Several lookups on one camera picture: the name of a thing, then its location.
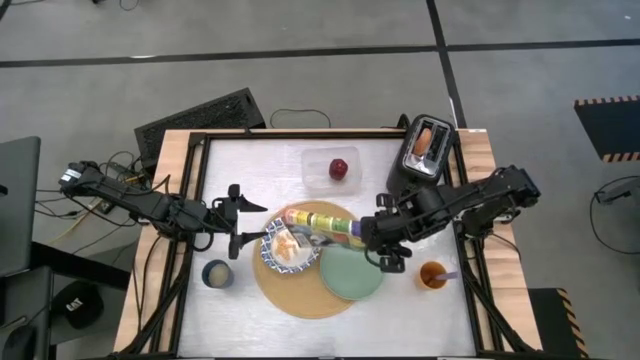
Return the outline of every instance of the plastic box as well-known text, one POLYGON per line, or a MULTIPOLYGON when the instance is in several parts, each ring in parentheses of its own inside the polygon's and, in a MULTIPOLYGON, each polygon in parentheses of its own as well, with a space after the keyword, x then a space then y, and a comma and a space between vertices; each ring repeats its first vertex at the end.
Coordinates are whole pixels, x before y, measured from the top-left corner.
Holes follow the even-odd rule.
POLYGON ((362 168, 360 152, 353 146, 325 149, 307 149, 302 152, 302 183, 314 195, 350 195, 360 189, 362 168), (349 166, 342 180, 329 176, 329 165, 342 159, 349 166))

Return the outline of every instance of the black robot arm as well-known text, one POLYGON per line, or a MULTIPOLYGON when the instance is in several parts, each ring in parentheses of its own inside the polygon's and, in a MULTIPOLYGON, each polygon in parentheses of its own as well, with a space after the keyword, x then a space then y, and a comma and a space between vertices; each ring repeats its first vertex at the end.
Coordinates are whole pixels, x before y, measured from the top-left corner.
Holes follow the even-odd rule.
POLYGON ((138 220, 147 219, 158 234, 184 241, 189 234, 207 232, 231 234, 229 258, 236 259, 246 243, 266 233, 237 235, 238 212, 260 212, 266 208, 249 202, 240 194, 240 186, 229 186, 228 197, 217 198, 211 208, 199 201, 185 199, 177 194, 143 191, 105 176, 95 162, 81 161, 69 164, 58 181, 60 191, 67 197, 95 196, 129 211, 138 220))
POLYGON ((362 241, 367 251, 376 251, 383 272, 404 272, 404 258, 412 253, 400 243, 416 242, 443 230, 462 213, 460 225, 466 235, 482 236, 498 216, 510 219, 520 208, 533 206, 540 192, 527 172, 515 166, 498 168, 488 178, 461 187, 424 187, 394 199, 380 194, 373 217, 361 219, 362 241))

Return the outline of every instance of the white table surface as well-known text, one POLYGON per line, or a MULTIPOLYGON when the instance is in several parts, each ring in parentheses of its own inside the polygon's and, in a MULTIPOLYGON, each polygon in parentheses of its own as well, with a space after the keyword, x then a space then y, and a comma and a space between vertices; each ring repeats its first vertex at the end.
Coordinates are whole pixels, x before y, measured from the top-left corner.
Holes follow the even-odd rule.
MULTIPOLYGON (((240 215, 238 231, 260 231, 274 212, 305 200, 338 204, 357 217, 372 215, 375 196, 385 182, 401 139, 213 140, 203 200, 226 196, 240 184, 248 200, 268 207, 264 213, 240 215), (350 196, 312 197, 301 180, 304 149, 355 146, 363 176, 350 196)), ((380 288, 346 311, 325 319, 300 319, 276 308, 264 297, 252 269, 253 243, 237 260, 227 259, 227 235, 216 235, 206 252, 195 253, 187 292, 179 355, 199 357, 318 356, 469 356, 475 353, 462 281, 440 290, 418 290, 413 277, 426 261, 460 271, 451 226, 415 244, 404 274, 385 274, 380 288), (223 259, 235 281, 225 290, 206 287, 204 265, 223 259)), ((208 236, 199 235, 202 246, 208 236)))

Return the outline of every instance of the red apple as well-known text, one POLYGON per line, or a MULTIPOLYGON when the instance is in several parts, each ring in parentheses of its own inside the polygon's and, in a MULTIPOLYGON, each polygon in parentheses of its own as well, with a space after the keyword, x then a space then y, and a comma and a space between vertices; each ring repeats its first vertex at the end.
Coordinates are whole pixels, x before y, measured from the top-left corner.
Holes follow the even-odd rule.
POLYGON ((342 180, 349 171, 349 165, 342 159, 333 159, 329 165, 329 176, 333 180, 342 180))

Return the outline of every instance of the orange cup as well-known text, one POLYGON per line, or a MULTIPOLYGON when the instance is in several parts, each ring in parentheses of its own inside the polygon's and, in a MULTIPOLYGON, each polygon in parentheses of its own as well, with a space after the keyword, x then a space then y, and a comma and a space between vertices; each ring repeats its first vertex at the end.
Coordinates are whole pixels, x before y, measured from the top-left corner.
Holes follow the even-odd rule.
POLYGON ((447 280, 438 280, 436 276, 446 274, 447 270, 439 262, 429 261, 420 267, 420 271, 416 274, 416 285, 420 289, 440 289, 447 280))

